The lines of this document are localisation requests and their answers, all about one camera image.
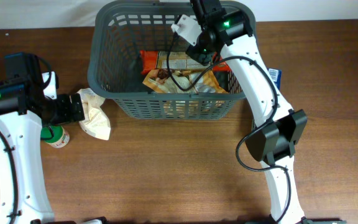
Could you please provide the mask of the green lid jar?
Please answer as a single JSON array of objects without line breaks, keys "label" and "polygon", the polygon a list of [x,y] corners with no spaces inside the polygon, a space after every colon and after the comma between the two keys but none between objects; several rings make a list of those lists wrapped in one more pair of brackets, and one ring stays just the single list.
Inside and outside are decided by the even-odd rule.
[{"label": "green lid jar", "polygon": [[42,128],[40,138],[54,148],[62,148],[70,141],[70,135],[63,126],[47,126]]}]

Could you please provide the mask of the beige paper bag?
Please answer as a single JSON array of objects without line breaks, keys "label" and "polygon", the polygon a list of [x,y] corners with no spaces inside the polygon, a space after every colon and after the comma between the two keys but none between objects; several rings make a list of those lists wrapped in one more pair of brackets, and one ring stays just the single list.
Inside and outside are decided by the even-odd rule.
[{"label": "beige paper bag", "polygon": [[85,119],[80,121],[82,130],[90,136],[108,141],[111,133],[111,123],[101,109],[105,98],[97,95],[91,88],[78,91],[83,106]]}]

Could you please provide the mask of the orange snack pouch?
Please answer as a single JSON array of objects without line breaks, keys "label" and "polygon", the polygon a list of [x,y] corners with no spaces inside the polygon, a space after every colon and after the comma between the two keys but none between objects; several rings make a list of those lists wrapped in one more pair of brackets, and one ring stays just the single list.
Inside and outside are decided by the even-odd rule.
[{"label": "orange snack pouch", "polygon": [[151,70],[142,83],[156,93],[227,93],[211,70],[204,73],[198,81],[196,79],[201,71],[171,70],[171,74],[182,89],[175,84],[168,70],[164,68]]}]

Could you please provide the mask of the orange pasta packet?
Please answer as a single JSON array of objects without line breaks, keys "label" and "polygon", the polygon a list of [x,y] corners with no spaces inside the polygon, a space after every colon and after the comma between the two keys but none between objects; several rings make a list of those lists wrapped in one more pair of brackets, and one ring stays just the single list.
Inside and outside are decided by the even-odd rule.
[{"label": "orange pasta packet", "polygon": [[[141,50],[140,57],[142,59],[142,75],[146,75],[154,69],[167,69],[167,52]],[[184,52],[171,52],[169,56],[169,66],[173,70],[204,70],[210,65],[211,63],[204,66]]]}]

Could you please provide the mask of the blue tissue multipack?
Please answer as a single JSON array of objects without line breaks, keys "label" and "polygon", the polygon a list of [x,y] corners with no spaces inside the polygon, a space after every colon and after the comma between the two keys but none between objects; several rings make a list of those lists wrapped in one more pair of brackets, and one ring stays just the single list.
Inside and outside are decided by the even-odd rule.
[{"label": "blue tissue multipack", "polygon": [[269,75],[270,75],[271,79],[273,80],[275,86],[279,90],[280,85],[281,85],[282,71],[279,69],[275,69],[275,68],[269,68],[268,72],[269,72]]}]

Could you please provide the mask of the grey plastic basket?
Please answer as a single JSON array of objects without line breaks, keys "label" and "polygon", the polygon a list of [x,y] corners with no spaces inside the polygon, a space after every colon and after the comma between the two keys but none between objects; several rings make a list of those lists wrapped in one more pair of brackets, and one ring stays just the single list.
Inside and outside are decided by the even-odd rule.
[{"label": "grey plastic basket", "polygon": [[138,119],[220,119],[244,93],[229,67],[208,71],[174,40],[172,24],[194,16],[187,2],[114,1],[96,15],[88,83]]}]

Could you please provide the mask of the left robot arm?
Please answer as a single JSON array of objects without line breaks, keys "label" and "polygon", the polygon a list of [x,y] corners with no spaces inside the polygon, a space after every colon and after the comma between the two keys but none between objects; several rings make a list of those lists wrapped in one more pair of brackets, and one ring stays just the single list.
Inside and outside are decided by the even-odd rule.
[{"label": "left robot arm", "polygon": [[53,223],[40,143],[47,126],[84,120],[80,95],[57,94],[58,79],[35,54],[5,56],[0,83],[0,223]]}]

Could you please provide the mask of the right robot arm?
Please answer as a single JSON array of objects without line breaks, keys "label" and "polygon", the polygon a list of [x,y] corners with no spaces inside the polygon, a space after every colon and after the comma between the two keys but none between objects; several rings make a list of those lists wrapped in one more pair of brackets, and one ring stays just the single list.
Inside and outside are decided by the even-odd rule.
[{"label": "right robot arm", "polygon": [[303,110],[280,93],[260,56],[257,38],[246,12],[228,13],[220,1],[191,1],[196,22],[189,41],[202,52],[216,52],[235,75],[251,108],[255,129],[237,148],[246,145],[260,163],[270,194],[270,216],[275,223],[305,220],[296,192],[293,166],[295,145],[307,123]]}]

